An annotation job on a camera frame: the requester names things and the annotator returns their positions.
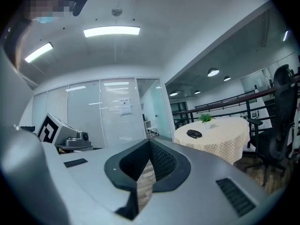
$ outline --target mesh chair back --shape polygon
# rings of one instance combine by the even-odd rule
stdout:
[[[288,64],[279,67],[274,74],[276,124],[270,143],[270,155],[273,159],[282,160],[293,126],[297,106],[297,83]]]

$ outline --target checkered tablecloth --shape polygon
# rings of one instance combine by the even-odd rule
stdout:
[[[175,143],[210,152],[231,164],[241,159],[243,146],[250,140],[249,123],[238,117],[216,118],[210,122],[212,128],[208,130],[201,121],[178,128],[175,131]],[[187,131],[190,129],[201,132],[202,137],[189,137]]]

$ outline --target green plant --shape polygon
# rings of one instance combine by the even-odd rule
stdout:
[[[215,118],[213,118],[209,113],[208,114],[201,114],[200,118],[198,118],[198,120],[202,121],[202,123],[209,122],[212,119],[215,119]]]

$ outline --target black office chair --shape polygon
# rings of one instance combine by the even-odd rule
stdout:
[[[249,123],[254,124],[255,127],[255,136],[250,138],[250,142],[255,146],[255,152],[261,158],[261,162],[245,167],[244,172],[250,167],[264,165],[263,187],[268,179],[270,165],[283,170],[281,176],[285,174],[285,167],[280,162],[285,158],[289,132],[293,126],[297,106],[297,83],[287,64],[276,70],[274,84],[277,89],[275,92],[275,127],[258,134],[258,126],[263,122],[248,119]]]

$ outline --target potted plant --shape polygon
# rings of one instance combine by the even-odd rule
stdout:
[[[198,120],[202,121],[203,127],[205,129],[210,129],[211,128],[210,121],[212,119],[215,119],[215,118],[213,118],[210,114],[201,114],[200,118],[198,118]]]

